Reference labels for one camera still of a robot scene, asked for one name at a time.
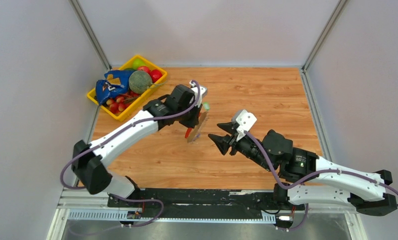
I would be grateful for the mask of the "key with green tag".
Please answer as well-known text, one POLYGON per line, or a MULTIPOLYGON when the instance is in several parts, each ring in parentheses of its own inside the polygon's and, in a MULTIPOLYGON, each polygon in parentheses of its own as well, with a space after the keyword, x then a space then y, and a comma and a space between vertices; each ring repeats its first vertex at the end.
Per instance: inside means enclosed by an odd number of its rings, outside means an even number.
POLYGON ((204 103, 202 104, 202 106, 203 106, 203 109, 204 109, 206 112, 209 111, 209 110, 211 109, 209 103, 207 103, 207 102, 204 102, 204 103))

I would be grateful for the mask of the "metal key holder red handle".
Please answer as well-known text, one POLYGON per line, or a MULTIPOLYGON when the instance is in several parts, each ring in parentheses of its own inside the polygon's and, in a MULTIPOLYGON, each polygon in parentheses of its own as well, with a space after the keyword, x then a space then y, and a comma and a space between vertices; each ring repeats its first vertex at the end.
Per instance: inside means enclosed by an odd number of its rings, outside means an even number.
POLYGON ((187 143, 192 143, 200 137, 201 129, 203 128, 203 125, 205 124, 207 117, 208 117, 208 111, 204 111, 199 114, 198 125, 196 125, 194 128, 189 128, 186 131, 184 138, 186 139, 187 143))

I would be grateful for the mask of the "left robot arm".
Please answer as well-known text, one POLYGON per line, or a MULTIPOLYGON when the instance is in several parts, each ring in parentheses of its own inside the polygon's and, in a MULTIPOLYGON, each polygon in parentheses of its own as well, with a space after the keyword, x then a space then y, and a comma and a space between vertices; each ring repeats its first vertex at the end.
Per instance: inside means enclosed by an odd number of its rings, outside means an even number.
POLYGON ((199 124, 202 100, 208 90, 195 80, 189 84, 179 84, 170 94, 150 100, 132 119, 106 136, 90 143, 78 141, 67 167, 80 180, 82 188, 91 195, 117 195, 127 207, 136 206, 140 193, 135 190, 135 183, 109 171, 108 166, 139 140, 166 126, 179 122, 193 129, 199 124))

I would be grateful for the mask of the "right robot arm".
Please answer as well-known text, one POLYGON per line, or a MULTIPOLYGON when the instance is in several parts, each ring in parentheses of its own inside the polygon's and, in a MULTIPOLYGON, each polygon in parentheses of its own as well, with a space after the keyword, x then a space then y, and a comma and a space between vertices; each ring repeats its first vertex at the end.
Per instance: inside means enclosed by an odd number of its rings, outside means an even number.
POLYGON ((271 129, 263 140, 240 136, 237 123, 219 123, 224 136, 208 134, 222 155, 237 153, 272 173, 276 179, 272 201, 279 209, 306 204, 354 207, 363 215, 381 217, 398 208, 388 170, 362 172, 335 164, 271 129))

